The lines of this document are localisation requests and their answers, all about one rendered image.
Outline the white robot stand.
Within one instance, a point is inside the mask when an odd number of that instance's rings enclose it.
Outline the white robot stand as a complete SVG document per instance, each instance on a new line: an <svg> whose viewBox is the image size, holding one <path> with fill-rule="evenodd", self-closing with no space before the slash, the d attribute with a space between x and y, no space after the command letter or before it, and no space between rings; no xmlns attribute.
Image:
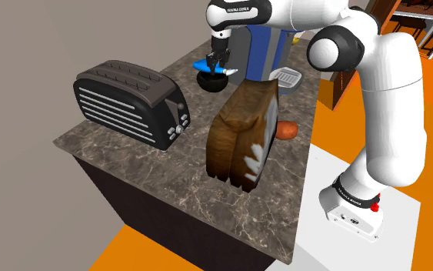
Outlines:
<svg viewBox="0 0 433 271"><path fill-rule="evenodd" d="M381 193L384 222L373 243L326 219L318 194L347 167L310 145L292 262L276 260L265 271L411 271L421 205L416 199L393 188Z"/></svg>

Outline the black toaster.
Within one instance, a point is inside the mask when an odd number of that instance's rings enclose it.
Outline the black toaster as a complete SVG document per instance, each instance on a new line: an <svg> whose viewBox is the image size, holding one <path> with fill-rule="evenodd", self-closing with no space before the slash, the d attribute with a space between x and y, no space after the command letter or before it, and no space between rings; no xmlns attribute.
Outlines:
<svg viewBox="0 0 433 271"><path fill-rule="evenodd" d="M161 151L191 123L178 84L144 66L108 60L79 73L73 89L88 120Z"/></svg>

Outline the black bowl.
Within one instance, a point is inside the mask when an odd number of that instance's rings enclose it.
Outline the black bowl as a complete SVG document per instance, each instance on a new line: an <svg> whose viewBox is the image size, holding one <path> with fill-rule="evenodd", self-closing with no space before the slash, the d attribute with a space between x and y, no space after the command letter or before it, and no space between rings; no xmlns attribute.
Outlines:
<svg viewBox="0 0 433 271"><path fill-rule="evenodd" d="M228 76L221 73L215 73L212 75L208 72L200 71L196 80L198 85L207 92L220 92L228 84Z"/></svg>

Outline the blue coffee machine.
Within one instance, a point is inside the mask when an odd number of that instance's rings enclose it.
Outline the blue coffee machine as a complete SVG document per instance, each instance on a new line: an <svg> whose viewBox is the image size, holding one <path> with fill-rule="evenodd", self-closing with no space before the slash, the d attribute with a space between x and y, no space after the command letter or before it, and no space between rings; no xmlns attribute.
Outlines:
<svg viewBox="0 0 433 271"><path fill-rule="evenodd" d="M260 25L234 29L228 44L231 50L228 66L238 71L229 76L229 82L238 85L243 79L276 79L281 95L295 92L304 76L286 62L296 33Z"/></svg>

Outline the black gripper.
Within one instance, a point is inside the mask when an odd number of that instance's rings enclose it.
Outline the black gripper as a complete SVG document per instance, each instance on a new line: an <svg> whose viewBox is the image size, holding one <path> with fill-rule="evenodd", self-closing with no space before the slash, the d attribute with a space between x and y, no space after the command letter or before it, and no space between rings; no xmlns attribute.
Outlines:
<svg viewBox="0 0 433 271"><path fill-rule="evenodd" d="M224 68L228 62L230 51L228 50L229 38L218 38L212 36L212 53L206 55L206 63L210 69L211 75L215 74L215 66L217 64L217 58L219 57L218 64L221 68Z"/></svg>

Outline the brown bread loaf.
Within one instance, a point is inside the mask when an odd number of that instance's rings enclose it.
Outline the brown bread loaf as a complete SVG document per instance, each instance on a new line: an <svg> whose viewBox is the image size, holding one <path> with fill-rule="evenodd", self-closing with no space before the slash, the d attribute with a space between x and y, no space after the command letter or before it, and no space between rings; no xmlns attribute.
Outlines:
<svg viewBox="0 0 433 271"><path fill-rule="evenodd" d="M208 132L208 175L251 192L261 178L277 122L278 81L243 80Z"/></svg>

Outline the blue pen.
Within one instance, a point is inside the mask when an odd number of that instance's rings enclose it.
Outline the blue pen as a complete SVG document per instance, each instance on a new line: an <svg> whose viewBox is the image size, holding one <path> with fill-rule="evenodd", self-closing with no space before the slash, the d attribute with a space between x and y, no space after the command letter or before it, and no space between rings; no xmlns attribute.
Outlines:
<svg viewBox="0 0 433 271"><path fill-rule="evenodd" d="M207 72L207 73L210 73L212 71L210 67L207 65L205 59L201 59L196 62L193 62L193 68L197 69L198 71ZM219 64L217 64L214 68L214 72L216 74L232 75L235 74L237 71L238 71L237 69L222 68L219 66Z"/></svg>

